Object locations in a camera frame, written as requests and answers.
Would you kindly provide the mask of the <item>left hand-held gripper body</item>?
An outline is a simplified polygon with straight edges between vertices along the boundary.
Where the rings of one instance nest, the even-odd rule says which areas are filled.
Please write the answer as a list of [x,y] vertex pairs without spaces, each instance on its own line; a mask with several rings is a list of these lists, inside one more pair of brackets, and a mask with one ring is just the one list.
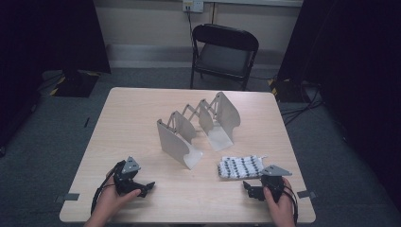
[[117,164],[113,180],[118,194],[127,194],[135,189],[144,188],[142,184],[133,180],[140,169],[139,164],[131,156]]

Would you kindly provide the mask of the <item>person's right hand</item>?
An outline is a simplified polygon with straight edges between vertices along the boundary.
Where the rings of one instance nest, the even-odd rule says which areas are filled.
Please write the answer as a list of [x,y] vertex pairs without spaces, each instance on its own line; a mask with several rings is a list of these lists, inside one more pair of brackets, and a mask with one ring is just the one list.
[[282,195],[278,202],[275,202],[270,190],[265,187],[263,189],[266,203],[269,207],[270,217],[275,224],[276,221],[293,220],[293,203],[292,199],[287,195]]

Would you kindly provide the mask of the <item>black stand base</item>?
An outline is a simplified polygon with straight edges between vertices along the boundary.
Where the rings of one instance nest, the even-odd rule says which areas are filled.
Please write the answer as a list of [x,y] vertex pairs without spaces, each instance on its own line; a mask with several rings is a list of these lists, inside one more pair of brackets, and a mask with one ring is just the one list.
[[269,81],[271,92],[278,102],[302,102],[302,90],[299,85],[291,81]]
[[92,93],[99,73],[63,70],[60,80],[50,92],[52,96],[89,97]]

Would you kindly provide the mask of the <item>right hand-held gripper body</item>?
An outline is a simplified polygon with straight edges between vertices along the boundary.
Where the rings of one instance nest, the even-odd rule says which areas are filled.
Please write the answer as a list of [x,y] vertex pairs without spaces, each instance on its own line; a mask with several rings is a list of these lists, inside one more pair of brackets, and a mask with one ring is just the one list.
[[274,201],[278,202],[284,191],[283,176],[291,176],[292,173],[276,165],[265,167],[261,173],[261,183],[270,190]]

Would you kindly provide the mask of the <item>black folding chair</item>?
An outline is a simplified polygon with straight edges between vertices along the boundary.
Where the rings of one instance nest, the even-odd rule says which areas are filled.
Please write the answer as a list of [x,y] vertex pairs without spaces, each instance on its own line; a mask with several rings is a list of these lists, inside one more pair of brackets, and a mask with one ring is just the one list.
[[252,33],[214,24],[196,26],[191,32],[192,66],[190,88],[193,88],[195,73],[200,77],[210,75],[241,81],[245,91],[259,41]]

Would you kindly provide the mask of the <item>grey expandable metal rack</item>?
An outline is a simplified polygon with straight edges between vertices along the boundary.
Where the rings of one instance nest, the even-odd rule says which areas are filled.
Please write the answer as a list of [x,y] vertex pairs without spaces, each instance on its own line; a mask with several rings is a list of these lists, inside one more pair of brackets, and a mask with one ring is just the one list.
[[159,119],[156,125],[162,150],[188,169],[192,169],[203,155],[202,150],[192,144],[197,137],[192,124],[194,116],[214,151],[231,147],[234,128],[241,124],[239,111],[222,92],[218,92],[211,102],[202,99],[196,107],[187,104],[181,112],[173,112],[167,123]]

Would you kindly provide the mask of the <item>white wall power outlet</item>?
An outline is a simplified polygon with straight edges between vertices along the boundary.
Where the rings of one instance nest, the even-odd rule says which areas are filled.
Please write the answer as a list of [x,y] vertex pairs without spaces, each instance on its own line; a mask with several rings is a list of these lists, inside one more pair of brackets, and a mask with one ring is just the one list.
[[203,13],[204,2],[202,0],[183,0],[183,12]]

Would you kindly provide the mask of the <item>white black-patterned knit cloth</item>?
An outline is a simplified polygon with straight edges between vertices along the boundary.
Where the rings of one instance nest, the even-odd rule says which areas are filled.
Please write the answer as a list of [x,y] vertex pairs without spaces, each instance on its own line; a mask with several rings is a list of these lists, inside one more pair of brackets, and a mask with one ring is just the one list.
[[218,175],[224,179],[248,179],[262,175],[262,159],[256,155],[245,157],[222,157],[218,164]]

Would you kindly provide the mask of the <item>black curtain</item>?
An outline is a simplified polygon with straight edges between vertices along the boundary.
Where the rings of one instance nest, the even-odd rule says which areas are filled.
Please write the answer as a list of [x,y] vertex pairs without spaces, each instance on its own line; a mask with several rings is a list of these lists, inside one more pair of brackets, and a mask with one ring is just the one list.
[[401,206],[401,0],[304,0],[278,78],[321,85]]
[[94,0],[0,0],[0,148],[53,70],[111,71]]

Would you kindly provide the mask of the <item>person's left hand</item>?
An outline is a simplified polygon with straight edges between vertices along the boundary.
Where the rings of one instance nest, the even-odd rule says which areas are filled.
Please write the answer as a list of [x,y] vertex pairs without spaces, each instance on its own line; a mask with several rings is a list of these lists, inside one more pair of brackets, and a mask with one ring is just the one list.
[[106,187],[100,193],[92,218],[96,218],[100,222],[107,222],[128,202],[135,200],[140,193],[140,189],[135,189],[126,195],[120,196],[116,192],[113,178],[110,178],[106,182]]

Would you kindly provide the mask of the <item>grey tape strip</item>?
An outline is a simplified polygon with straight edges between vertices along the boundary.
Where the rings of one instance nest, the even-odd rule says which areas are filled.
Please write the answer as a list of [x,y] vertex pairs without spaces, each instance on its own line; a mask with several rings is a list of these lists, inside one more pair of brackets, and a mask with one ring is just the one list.
[[315,199],[317,197],[317,194],[313,191],[308,191],[308,190],[304,190],[304,191],[299,191],[297,193],[298,197],[300,199],[302,198],[310,198],[310,199]]
[[63,203],[65,201],[77,201],[78,197],[79,197],[79,193],[67,193],[67,194],[64,194],[64,195],[59,195],[55,199],[55,202]]

